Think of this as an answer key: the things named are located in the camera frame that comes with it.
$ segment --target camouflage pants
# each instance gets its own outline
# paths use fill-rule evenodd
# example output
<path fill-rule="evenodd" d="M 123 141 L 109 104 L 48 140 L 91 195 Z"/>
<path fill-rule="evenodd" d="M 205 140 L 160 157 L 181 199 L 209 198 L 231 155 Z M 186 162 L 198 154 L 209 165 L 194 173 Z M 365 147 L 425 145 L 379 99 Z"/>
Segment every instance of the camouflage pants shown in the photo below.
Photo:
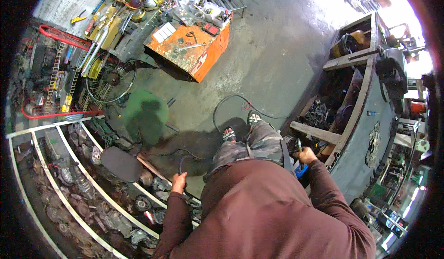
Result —
<path fill-rule="evenodd" d="M 214 172 L 223 166 L 246 159 L 273 161 L 282 165 L 282 136 L 270 124 L 261 120 L 253 124 L 247 143 L 242 141 L 224 142 L 213 157 L 213 165 L 203 177 L 206 182 Z"/>

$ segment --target white metal frame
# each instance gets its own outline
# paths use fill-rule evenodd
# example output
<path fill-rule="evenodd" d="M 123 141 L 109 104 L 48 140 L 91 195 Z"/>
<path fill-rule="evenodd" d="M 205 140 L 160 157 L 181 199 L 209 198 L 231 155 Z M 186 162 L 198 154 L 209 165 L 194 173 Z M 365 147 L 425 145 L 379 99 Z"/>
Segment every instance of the white metal frame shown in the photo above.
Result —
<path fill-rule="evenodd" d="M 39 160 L 42 164 L 43 170 L 51 183 L 53 189 L 55 190 L 56 194 L 59 196 L 62 203 L 65 205 L 66 209 L 71 213 L 71 215 L 74 217 L 74 219 L 83 227 L 83 229 L 86 230 L 86 232 L 91 235 L 91 237 L 96 240 L 101 246 L 103 246 L 106 250 L 111 252 L 114 256 L 116 256 L 119 259 L 128 259 L 126 256 L 122 255 L 119 251 L 114 249 L 111 245 L 109 245 L 107 242 L 105 242 L 99 235 L 97 235 L 89 226 L 88 224 L 77 214 L 77 212 L 74 210 L 74 208 L 69 204 L 68 200 L 65 198 L 63 193 L 60 191 L 59 186 L 57 185 L 56 181 L 52 177 L 51 173 L 48 170 L 48 166 L 46 165 L 46 162 L 43 158 L 43 154 L 40 150 L 39 143 L 37 141 L 36 133 L 34 131 L 31 131 L 32 141 L 34 143 L 34 148 L 36 149 L 37 155 L 39 157 Z"/>
<path fill-rule="evenodd" d="M 94 137 L 92 136 L 92 134 L 89 132 L 89 130 L 87 129 L 87 127 L 85 126 L 85 124 L 83 122 L 81 122 L 82 128 L 85 130 L 86 134 L 88 135 L 88 137 L 91 139 L 91 141 L 94 143 L 94 145 L 96 145 L 96 147 L 102 152 L 103 148 L 99 145 L 99 143 L 96 141 L 96 139 L 94 139 Z M 137 158 L 142 164 L 146 165 L 146 163 L 141 160 L 140 158 Z M 161 179 L 165 179 L 160 173 L 158 172 L 154 172 L 155 175 L 159 176 Z M 154 202 L 156 202 L 157 204 L 159 204 L 160 206 L 164 207 L 165 209 L 167 209 L 167 205 L 165 203 L 163 203 L 162 201 L 160 201 L 158 198 L 156 198 L 154 195 L 150 194 L 149 192 L 147 192 L 147 190 L 145 190 L 144 188 L 142 188 L 139 184 L 137 184 L 137 182 L 133 183 L 133 185 L 140 190 L 144 195 L 148 196 L 151 200 L 153 200 Z M 192 221 L 193 226 L 197 227 L 199 226 L 199 223 Z"/>
<path fill-rule="evenodd" d="M 96 116 L 94 118 L 104 118 L 104 117 L 105 116 Z M 92 119 L 92 117 L 82 118 L 81 120 L 74 121 L 74 122 L 56 122 L 56 123 L 52 123 L 52 124 L 48 124 L 48 125 L 37 126 L 37 127 L 33 127 L 33 128 L 17 131 L 17 132 L 14 132 L 14 133 L 10 133 L 10 134 L 6 135 L 5 138 L 8 140 L 8 139 L 12 139 L 12 138 L 14 138 L 16 136 L 28 134 L 28 133 L 31 133 L 31 132 L 45 130 L 45 129 L 52 128 L 52 127 L 63 126 L 63 125 L 71 124 L 71 123 L 83 122 L 83 121 L 87 121 L 87 120 L 90 120 L 90 119 Z"/>
<path fill-rule="evenodd" d="M 122 215 L 124 215 L 130 222 L 134 223 L 136 226 L 138 226 L 140 229 L 144 230 L 146 233 L 152 235 L 156 239 L 159 238 L 159 234 L 149 229 L 147 226 L 136 220 L 133 216 L 131 216 L 127 211 L 125 211 L 120 205 L 118 205 L 100 186 L 97 184 L 97 182 L 91 177 L 91 175 L 87 172 L 85 167 L 83 167 L 82 163 L 79 161 L 77 156 L 75 155 L 74 151 L 72 150 L 71 146 L 69 146 L 68 141 L 65 138 L 65 135 L 62 132 L 62 129 L 60 126 L 56 126 L 57 131 L 62 138 L 63 143 L 66 145 L 66 148 L 68 149 L 69 154 L 71 155 L 71 158 L 79 163 L 79 169 L 85 175 L 85 177 L 91 182 L 93 187 L 103 196 L 103 198 L 112 206 L 114 209 L 119 211 Z"/>
<path fill-rule="evenodd" d="M 25 207 L 28 210 L 28 213 L 31 215 L 32 219 L 36 223 L 37 227 L 39 228 L 40 232 L 42 233 L 43 237 L 46 239 L 48 244 L 54 249 L 54 251 L 60 256 L 62 259 L 68 259 L 63 252 L 59 249 L 59 247 L 54 243 L 54 241 L 51 239 L 51 237 L 46 232 L 45 228 L 43 227 L 42 223 L 40 223 L 39 218 L 36 215 L 36 212 L 31 206 L 31 203 L 29 202 L 28 196 L 26 195 L 25 189 L 23 188 L 22 180 L 20 179 L 19 170 L 17 169 L 17 162 L 15 161 L 15 155 L 14 155 L 14 147 L 12 146 L 12 139 L 8 139 L 9 142 L 9 151 L 11 153 L 11 161 L 12 161 L 12 167 L 14 169 L 15 174 L 15 180 L 17 181 L 17 184 L 19 185 L 20 194 L 22 196 L 23 201 L 25 202 Z"/>
<path fill-rule="evenodd" d="M 77 156 L 75 155 L 74 151 L 72 150 L 72 148 L 69 146 L 68 141 L 66 140 L 66 137 L 63 134 L 62 129 L 60 128 L 61 126 L 64 125 L 68 125 L 68 124 L 73 124 L 73 123 L 80 123 L 82 128 L 85 130 L 86 134 L 89 136 L 89 138 L 92 140 L 92 142 L 94 143 L 94 145 L 96 145 L 96 147 L 100 150 L 103 151 L 103 148 L 99 145 L 99 143 L 94 139 L 94 137 L 92 136 L 92 134 L 89 132 L 89 130 L 86 128 L 85 124 L 83 123 L 83 121 L 87 121 L 87 120 L 91 120 L 92 118 L 82 118 L 79 121 L 74 121 L 74 122 L 69 122 L 69 121 L 64 121 L 64 122 L 58 122 L 58 123 L 53 123 L 53 124 L 49 124 L 49 125 L 42 125 L 42 126 L 38 126 L 38 127 L 34 127 L 34 128 L 29 128 L 29 129 L 25 129 L 25 130 L 21 130 L 21 131 L 17 131 L 14 133 L 10 133 L 8 135 L 6 135 L 6 139 L 9 142 L 9 148 L 10 148 L 10 153 L 11 153 L 11 160 L 12 160 L 12 165 L 13 165 L 13 169 L 14 169 L 14 174 L 15 174 L 15 179 L 17 180 L 17 184 L 19 185 L 19 189 L 22 195 L 23 200 L 25 201 L 25 206 L 28 210 L 28 212 L 30 213 L 31 217 L 33 218 L 34 222 L 36 223 L 37 227 L 39 228 L 39 230 L 41 231 L 41 233 L 43 234 L 44 238 L 47 240 L 47 242 L 49 243 L 49 245 L 54 249 L 54 251 L 60 256 L 60 258 L 65 259 L 67 258 L 63 252 L 58 248 L 58 246 L 53 242 L 53 240 L 51 239 L 51 237 L 47 234 L 45 228 L 42 226 L 42 224 L 40 223 L 37 215 L 35 214 L 34 210 L 32 209 L 31 203 L 29 201 L 29 199 L 26 196 L 26 192 L 25 189 L 21 183 L 21 179 L 19 176 L 19 172 L 17 169 L 17 163 L 15 161 L 15 156 L 14 156 L 14 146 L 12 144 L 12 139 L 14 137 L 17 136 L 21 136 L 21 135 L 25 135 L 25 134 L 31 134 L 31 138 L 32 138 L 32 144 L 34 145 L 34 148 L 36 150 L 36 153 L 39 157 L 39 160 L 42 164 L 42 168 L 49 180 L 49 182 L 51 183 L 53 189 L 55 190 L 56 194 L 58 195 L 58 197 L 60 198 L 60 200 L 62 201 L 62 203 L 64 204 L 64 206 L 66 207 L 66 209 L 71 213 L 71 215 L 73 216 L 73 218 L 79 223 L 79 225 L 85 229 L 86 232 L 89 233 L 89 235 L 96 240 L 101 246 L 103 246 L 106 250 L 108 250 L 109 252 L 111 252 L 112 254 L 114 254 L 114 256 L 116 256 L 117 258 L 120 259 L 127 259 L 124 255 L 122 255 L 119 251 L 117 251 L 116 249 L 114 249 L 111 245 L 109 245 L 106 241 L 104 241 L 99 235 L 97 235 L 90 227 L 89 225 L 79 216 L 79 214 L 75 211 L 75 209 L 69 204 L 68 200 L 66 199 L 66 197 L 63 195 L 63 193 L 61 192 L 60 188 L 58 187 L 56 181 L 54 180 L 54 178 L 52 177 L 51 173 L 48 170 L 48 167 L 46 165 L 46 162 L 44 160 L 43 154 L 40 150 L 40 146 L 38 144 L 37 141 L 37 137 L 36 137 L 36 131 L 40 131 L 40 130 L 45 130 L 45 129 L 49 129 L 49 128 L 53 128 L 55 127 L 64 143 L 64 145 L 66 145 L 68 152 L 70 154 L 70 156 L 72 157 L 72 159 L 79 163 L 79 169 L 81 170 L 81 172 L 85 175 L 85 177 L 91 182 L 91 184 L 94 186 L 94 188 L 103 196 L 103 198 L 111 205 L 114 207 L 114 209 L 116 209 L 117 211 L 119 211 L 121 214 L 123 214 L 127 219 L 129 219 L 132 223 L 134 223 L 136 226 L 138 226 L 140 229 L 144 230 L 145 232 L 147 232 L 148 234 L 150 234 L 151 236 L 155 237 L 155 238 L 159 238 L 159 234 L 154 232 L 153 230 L 149 229 L 147 226 L 145 226 L 144 224 L 140 223 L 138 220 L 136 220 L 133 216 L 131 216 L 128 212 L 126 212 L 122 207 L 120 207 L 108 194 L 106 194 L 106 192 L 97 184 L 97 182 L 94 181 L 94 179 L 91 177 L 91 175 L 87 172 L 87 170 L 85 169 L 85 167 L 83 167 L 83 165 L 80 163 L 79 159 L 77 158 Z M 144 165 L 146 165 L 146 162 L 144 162 L 143 160 L 141 160 L 140 158 L 138 158 Z M 154 171 L 155 175 L 158 175 L 160 178 L 165 179 L 160 173 L 158 173 L 157 171 Z M 147 190 L 145 190 L 144 188 L 142 188 L 138 183 L 133 183 L 133 185 L 140 190 L 144 195 L 148 196 L 151 200 L 153 200 L 154 202 L 156 202 L 158 205 L 160 205 L 163 208 L 167 208 L 167 205 L 165 203 L 163 203 L 162 201 L 160 201 L 158 198 L 156 198 L 155 196 L 151 195 Z M 195 202 L 198 202 L 200 204 L 200 201 L 195 199 L 193 197 L 193 200 Z M 197 227 L 199 225 L 199 223 L 196 223 L 194 221 L 192 221 L 193 226 Z"/>

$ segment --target left hand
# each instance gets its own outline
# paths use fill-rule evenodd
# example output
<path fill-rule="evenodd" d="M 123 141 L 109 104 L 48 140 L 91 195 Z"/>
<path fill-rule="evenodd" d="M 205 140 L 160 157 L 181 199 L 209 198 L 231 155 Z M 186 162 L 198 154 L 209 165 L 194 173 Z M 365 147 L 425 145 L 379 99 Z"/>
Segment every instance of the left hand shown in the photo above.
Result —
<path fill-rule="evenodd" d="M 173 188 L 171 189 L 172 192 L 178 192 L 181 195 L 183 194 L 183 188 L 185 187 L 186 184 L 186 175 L 188 173 L 182 173 L 181 175 L 179 175 L 178 173 L 176 173 L 173 176 Z"/>

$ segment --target tool rack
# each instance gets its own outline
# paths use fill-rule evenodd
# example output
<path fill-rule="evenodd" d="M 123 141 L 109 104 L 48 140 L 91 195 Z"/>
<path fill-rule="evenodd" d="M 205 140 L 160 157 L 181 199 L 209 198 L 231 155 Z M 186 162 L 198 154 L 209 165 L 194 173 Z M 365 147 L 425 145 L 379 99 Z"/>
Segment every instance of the tool rack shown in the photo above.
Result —
<path fill-rule="evenodd" d="M 87 129 L 87 127 L 85 126 L 84 122 L 91 120 L 91 117 L 89 118 L 82 118 L 80 121 L 78 121 L 78 123 L 81 124 L 82 129 L 85 130 L 86 134 L 88 135 L 89 139 L 91 139 L 91 141 L 94 143 L 94 145 L 102 152 L 103 148 L 100 146 L 100 144 L 97 142 L 97 140 L 94 139 L 94 137 L 92 136 L 92 134 L 90 133 L 90 131 Z M 150 235 L 150 237 L 159 238 L 159 234 L 156 233 L 155 231 L 153 231 L 152 229 L 148 228 L 147 226 L 145 226 L 144 224 L 140 223 L 135 217 L 133 217 L 132 215 L 130 215 L 127 211 L 125 211 L 121 206 L 119 206 L 100 186 L 99 184 L 97 184 L 97 182 L 93 179 L 93 177 L 88 173 L 88 171 L 86 170 L 86 168 L 81 164 L 81 162 L 79 161 L 79 159 L 77 158 L 77 156 L 75 155 L 74 151 L 72 150 L 71 146 L 69 145 L 67 139 L 65 138 L 65 135 L 63 134 L 63 131 L 61 129 L 62 126 L 65 125 L 70 125 L 76 122 L 69 122 L 69 121 L 65 121 L 65 122 L 59 122 L 59 123 L 53 123 L 50 125 L 42 125 L 42 126 L 38 126 L 35 128 L 30 128 L 30 129 L 25 129 L 22 131 L 18 131 L 18 132 L 14 132 L 11 134 L 6 135 L 6 140 L 8 140 L 9 143 L 9 151 L 10 151 L 10 157 L 11 157 L 11 161 L 12 161 L 12 167 L 13 167 L 13 172 L 15 174 L 15 179 L 16 182 L 19 186 L 19 191 L 21 194 L 21 198 L 24 201 L 24 204 L 26 206 L 26 209 L 28 211 L 28 213 L 30 214 L 30 216 L 32 217 L 32 219 L 34 220 L 36 227 L 38 227 L 38 229 L 40 230 L 43 238 L 47 241 L 47 243 L 53 248 L 53 250 L 58 254 L 58 256 L 60 258 L 67 258 L 64 253 L 60 250 L 60 248 L 54 243 L 54 241 L 51 239 L 51 237 L 49 236 L 49 234 L 46 232 L 45 228 L 43 227 L 42 223 L 40 222 L 40 220 L 38 219 L 29 199 L 28 196 L 26 194 L 25 188 L 23 187 L 22 184 L 22 180 L 20 178 L 20 174 L 19 174 L 19 170 L 17 168 L 17 162 L 15 160 L 15 154 L 14 154 L 14 145 L 13 145 L 13 139 L 15 137 L 20 137 L 20 136 L 31 136 L 31 140 L 32 140 L 32 145 L 34 146 L 34 149 L 36 151 L 36 154 L 38 155 L 39 161 L 41 162 L 42 168 L 45 172 L 46 177 L 48 178 L 52 188 L 54 189 L 54 191 L 56 192 L 56 194 L 58 195 L 59 199 L 62 201 L 64 207 L 70 212 L 70 214 L 72 215 L 72 217 L 75 219 L 75 221 L 77 221 L 77 223 L 98 243 L 100 244 L 103 248 L 105 248 L 106 250 L 108 250 L 109 252 L 111 252 L 114 256 L 116 256 L 117 258 L 120 259 L 126 259 L 127 257 L 124 256 L 123 254 L 121 254 L 119 251 L 117 251 L 112 245 L 110 245 L 109 243 L 107 243 L 104 239 L 102 239 L 96 232 L 94 232 L 89 225 L 81 218 L 81 216 L 75 211 L 75 209 L 71 206 L 71 204 L 69 203 L 69 201 L 67 200 L 67 198 L 63 195 L 63 193 L 61 192 L 58 184 L 56 183 L 55 179 L 53 178 L 52 174 L 50 173 L 49 169 L 48 169 L 48 165 L 47 162 L 45 161 L 45 158 L 42 154 L 42 150 L 40 149 L 38 140 L 37 140 L 37 136 L 36 136 L 36 132 L 37 131 L 43 131 L 46 129 L 53 129 L 56 128 L 58 134 L 60 135 L 64 145 L 66 146 L 71 159 L 75 162 L 78 163 L 79 169 L 81 170 L 81 172 L 85 175 L 85 177 L 89 180 L 89 182 L 92 184 L 92 186 L 94 187 L 94 189 L 102 196 L 102 198 L 108 202 L 108 204 L 110 205 L 110 207 L 112 207 L 113 209 L 115 209 L 116 211 L 118 211 L 119 213 L 121 213 L 125 218 L 127 218 L 131 223 L 133 223 L 133 227 L 137 227 L 139 229 L 142 229 L 143 231 L 145 231 L 146 233 L 148 233 L 148 235 Z M 158 176 L 161 179 L 166 179 L 164 176 L 162 176 L 156 169 L 155 167 L 153 167 L 151 164 L 149 164 L 148 162 L 146 162 L 144 160 L 143 157 L 139 156 L 137 158 L 148 170 L 150 170 L 153 173 L 153 176 Z M 159 206 L 163 207 L 164 209 L 167 208 L 167 205 L 160 201 L 157 197 L 153 196 L 152 194 L 150 194 L 147 190 L 145 190 L 143 187 L 141 187 L 139 184 L 134 183 L 133 184 L 140 192 L 141 194 L 147 196 L 151 201 L 153 201 L 154 203 L 157 203 Z M 192 200 L 195 203 L 200 204 L 200 201 L 198 199 L 196 199 L 195 197 L 192 197 Z M 193 223 L 193 227 L 196 228 L 199 223 L 196 222 L 192 222 Z"/>

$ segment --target brown long-sleeve shirt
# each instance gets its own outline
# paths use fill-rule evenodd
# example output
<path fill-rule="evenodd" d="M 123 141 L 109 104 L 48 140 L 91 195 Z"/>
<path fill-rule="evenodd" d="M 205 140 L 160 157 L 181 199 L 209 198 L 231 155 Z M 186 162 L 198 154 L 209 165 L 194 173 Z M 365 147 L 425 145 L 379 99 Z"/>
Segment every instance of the brown long-sleeve shirt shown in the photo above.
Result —
<path fill-rule="evenodd" d="M 319 160 L 309 171 L 312 202 L 279 165 L 245 160 L 212 175 L 193 231 L 182 196 L 171 193 L 152 258 L 375 258 L 373 235 Z"/>

